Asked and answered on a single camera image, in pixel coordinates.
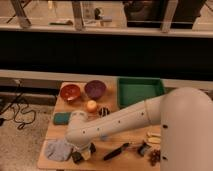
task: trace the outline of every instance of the green tray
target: green tray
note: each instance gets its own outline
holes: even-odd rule
[[[120,77],[117,79],[118,107],[124,108],[139,101],[165,93],[159,78]]]

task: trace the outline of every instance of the sponge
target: sponge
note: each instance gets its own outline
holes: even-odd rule
[[[54,125],[68,125],[71,112],[55,113],[53,118]]]

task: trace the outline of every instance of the wooden table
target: wooden table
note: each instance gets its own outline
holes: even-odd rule
[[[80,99],[75,101],[72,104],[67,104],[65,101],[61,99],[59,96],[56,102],[56,106],[54,109],[54,113],[57,112],[69,112],[75,109],[85,110],[85,104],[89,100],[86,94],[84,93],[84,85],[85,83],[74,83],[77,84],[82,91],[82,96]],[[101,99],[99,99],[98,105],[100,107],[107,107],[111,112],[119,110],[117,107],[117,86],[116,83],[106,83],[107,92]],[[99,117],[96,113],[89,113],[89,120],[93,120]],[[49,123],[49,127],[46,133],[46,137],[42,146],[42,150],[40,152],[39,160],[38,160],[38,168],[39,169],[55,169],[55,170],[131,170],[131,171],[159,171],[160,165],[159,163],[156,166],[151,166],[148,162],[148,154],[144,157],[141,157],[137,154],[136,149],[126,149],[122,152],[121,155],[108,160],[103,161],[102,158],[109,151],[120,147],[125,142],[133,142],[140,143],[142,140],[146,139],[146,133],[150,132],[160,132],[159,126],[150,126],[146,128],[141,128],[133,131],[122,132],[119,134],[115,134],[109,136],[106,141],[101,141],[99,138],[93,140],[93,143],[96,146],[97,151],[92,154],[92,157],[88,161],[84,161],[80,164],[73,163],[72,159],[69,159],[65,162],[56,162],[52,160],[48,160],[44,155],[45,146],[48,140],[51,139],[60,139],[64,138],[67,126],[55,126],[53,125],[52,119]],[[152,148],[159,149],[159,145],[152,145]]]

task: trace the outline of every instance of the knife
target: knife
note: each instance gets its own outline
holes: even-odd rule
[[[111,151],[107,155],[104,156],[103,160],[109,160],[113,157],[118,156],[119,154],[122,153],[123,150],[125,150],[127,147],[129,147],[130,143],[124,143],[121,147],[116,148],[115,150]]]

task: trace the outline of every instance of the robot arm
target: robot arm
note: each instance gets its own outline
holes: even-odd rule
[[[98,136],[161,124],[162,171],[212,171],[213,103],[200,90],[179,88],[107,117],[86,120],[84,112],[75,112],[66,134],[79,151]]]
[[[164,96],[141,101],[106,117],[87,122],[87,114],[75,111],[69,121],[66,134],[68,142],[82,150],[92,138],[160,124],[160,102]]]

